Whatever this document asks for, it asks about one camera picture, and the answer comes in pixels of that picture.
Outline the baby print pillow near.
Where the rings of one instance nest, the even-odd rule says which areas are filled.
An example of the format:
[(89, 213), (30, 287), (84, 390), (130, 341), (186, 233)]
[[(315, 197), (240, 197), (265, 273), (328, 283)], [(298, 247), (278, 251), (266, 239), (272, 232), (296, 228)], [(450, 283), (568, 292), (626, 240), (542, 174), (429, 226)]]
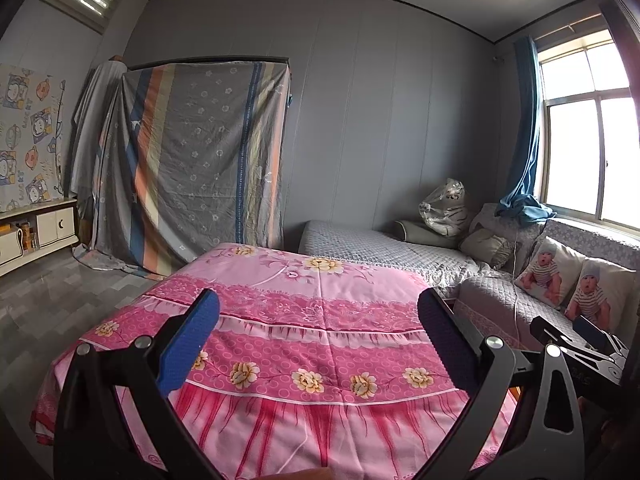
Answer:
[(614, 333), (636, 288), (636, 278), (634, 270), (603, 259), (587, 258), (565, 316), (571, 321), (583, 316), (600, 330)]

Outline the baby print pillow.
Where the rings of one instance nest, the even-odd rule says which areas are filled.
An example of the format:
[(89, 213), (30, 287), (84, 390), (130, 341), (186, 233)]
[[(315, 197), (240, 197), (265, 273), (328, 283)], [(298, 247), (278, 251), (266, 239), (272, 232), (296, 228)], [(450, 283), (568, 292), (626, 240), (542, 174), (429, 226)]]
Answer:
[(600, 330), (614, 333), (636, 288), (636, 278), (634, 270), (603, 259), (587, 258), (565, 316), (571, 321), (583, 316)]
[(515, 285), (529, 296), (559, 309), (574, 289), (585, 260), (580, 252), (545, 236)]

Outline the baby print pillow far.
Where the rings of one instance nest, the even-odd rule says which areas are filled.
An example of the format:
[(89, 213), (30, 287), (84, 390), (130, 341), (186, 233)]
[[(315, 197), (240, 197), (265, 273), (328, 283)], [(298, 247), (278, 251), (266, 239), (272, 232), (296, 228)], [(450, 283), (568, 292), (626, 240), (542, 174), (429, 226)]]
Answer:
[(545, 236), (515, 285), (529, 296), (559, 309), (574, 289), (585, 260), (580, 252)]

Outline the grey quilted sofa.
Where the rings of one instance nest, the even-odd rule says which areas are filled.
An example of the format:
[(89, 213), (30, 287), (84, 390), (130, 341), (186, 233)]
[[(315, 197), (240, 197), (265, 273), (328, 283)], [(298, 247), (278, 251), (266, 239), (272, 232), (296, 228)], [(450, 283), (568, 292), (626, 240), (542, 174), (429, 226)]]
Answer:
[(623, 235), (597, 231), (566, 219), (550, 219), (522, 228), (513, 219), (495, 214), (487, 203), (472, 220), (469, 231), (480, 231), (509, 243), (508, 260), (493, 268), (462, 250), (395, 240), (386, 233), (312, 220), (306, 223), (298, 250), (307, 256), (374, 264), (419, 274), (428, 286), (451, 302), (484, 335), (496, 334), (516, 348), (534, 350), (537, 339), (529, 324), (541, 316), (570, 338), (577, 335), (565, 311), (578, 289), (578, 279), (563, 283), (567, 295), (552, 304), (537, 285), (521, 288), (518, 280), (535, 263), (544, 242), (551, 242), (568, 266), (582, 270), (590, 262), (599, 271), (599, 287), (611, 289), (608, 302), (610, 331), (629, 344), (639, 318), (639, 243)]

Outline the blue curtain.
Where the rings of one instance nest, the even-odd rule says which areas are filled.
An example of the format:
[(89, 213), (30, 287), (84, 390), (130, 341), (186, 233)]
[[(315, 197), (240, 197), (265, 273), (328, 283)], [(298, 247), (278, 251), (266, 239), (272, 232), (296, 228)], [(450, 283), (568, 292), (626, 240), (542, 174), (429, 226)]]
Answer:
[(554, 211), (534, 196), (541, 133), (542, 80), (537, 48), (530, 37), (518, 38), (513, 44), (520, 120), (506, 192), (500, 198), (496, 215), (518, 222), (522, 228), (546, 222)]

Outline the grey cushion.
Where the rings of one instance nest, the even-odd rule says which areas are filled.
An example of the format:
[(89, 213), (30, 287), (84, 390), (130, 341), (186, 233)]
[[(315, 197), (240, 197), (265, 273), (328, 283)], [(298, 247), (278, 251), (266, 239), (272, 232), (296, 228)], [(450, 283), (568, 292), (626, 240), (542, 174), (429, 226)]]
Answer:
[(409, 220), (396, 220), (393, 223), (393, 236), (405, 243), (441, 248), (456, 248), (459, 243), (457, 237), (438, 234), (423, 223)]

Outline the plush tiger in plastic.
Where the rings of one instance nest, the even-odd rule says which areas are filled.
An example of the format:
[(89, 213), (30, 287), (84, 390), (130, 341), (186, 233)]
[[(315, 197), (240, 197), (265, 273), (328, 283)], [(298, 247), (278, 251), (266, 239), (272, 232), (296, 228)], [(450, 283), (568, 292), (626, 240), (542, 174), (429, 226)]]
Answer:
[(425, 225), (435, 233), (446, 237), (459, 236), (470, 221), (464, 185), (448, 178), (422, 200), (419, 212)]

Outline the pink floral tablecloth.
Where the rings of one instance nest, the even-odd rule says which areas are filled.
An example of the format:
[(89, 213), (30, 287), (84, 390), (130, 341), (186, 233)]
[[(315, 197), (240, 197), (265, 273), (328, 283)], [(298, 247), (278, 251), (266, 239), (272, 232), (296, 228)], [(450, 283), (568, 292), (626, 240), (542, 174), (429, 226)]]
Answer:
[[(461, 414), (418, 317), (416, 274), (222, 244), (80, 337), (43, 383), (32, 430), (54, 448), (58, 401), (78, 344), (125, 348), (183, 314), (203, 289), (220, 315), (169, 402), (218, 479), (412, 479)], [(129, 392), (117, 391), (143, 458), (160, 458)], [(515, 404), (506, 395), (474, 465), (492, 460)]]

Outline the white tv cabinet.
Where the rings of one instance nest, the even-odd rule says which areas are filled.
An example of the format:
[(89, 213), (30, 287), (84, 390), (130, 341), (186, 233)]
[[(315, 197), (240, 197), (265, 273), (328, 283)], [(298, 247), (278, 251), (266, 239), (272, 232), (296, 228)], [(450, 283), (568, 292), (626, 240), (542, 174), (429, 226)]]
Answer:
[(1, 214), (2, 276), (79, 243), (77, 200), (51, 200)]

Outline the striped grey sheet on wardrobe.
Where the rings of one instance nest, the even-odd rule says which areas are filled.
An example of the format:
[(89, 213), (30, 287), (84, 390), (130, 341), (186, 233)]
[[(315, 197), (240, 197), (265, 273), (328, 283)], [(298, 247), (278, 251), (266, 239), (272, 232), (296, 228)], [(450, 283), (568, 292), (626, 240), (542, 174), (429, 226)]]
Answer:
[(291, 70), (276, 61), (128, 70), (113, 94), (78, 255), (167, 276), (222, 243), (282, 242)]

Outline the grey cloth on stand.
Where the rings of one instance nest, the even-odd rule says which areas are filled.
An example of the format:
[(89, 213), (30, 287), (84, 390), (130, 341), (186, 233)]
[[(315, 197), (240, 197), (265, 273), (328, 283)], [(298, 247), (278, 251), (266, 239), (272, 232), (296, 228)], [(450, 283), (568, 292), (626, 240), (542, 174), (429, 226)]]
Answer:
[(100, 136), (113, 94), (126, 71), (127, 65), (119, 55), (96, 66), (86, 81), (73, 114), (65, 185), (66, 194), (77, 200), (81, 220), (92, 217), (93, 174)]

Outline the window with frame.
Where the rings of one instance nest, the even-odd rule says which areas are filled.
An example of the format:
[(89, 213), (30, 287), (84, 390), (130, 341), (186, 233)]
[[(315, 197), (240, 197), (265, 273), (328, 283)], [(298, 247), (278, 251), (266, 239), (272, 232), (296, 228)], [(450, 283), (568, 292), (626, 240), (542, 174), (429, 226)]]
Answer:
[(639, 229), (639, 127), (626, 68), (602, 29), (538, 53), (544, 125), (537, 193), (558, 214)]

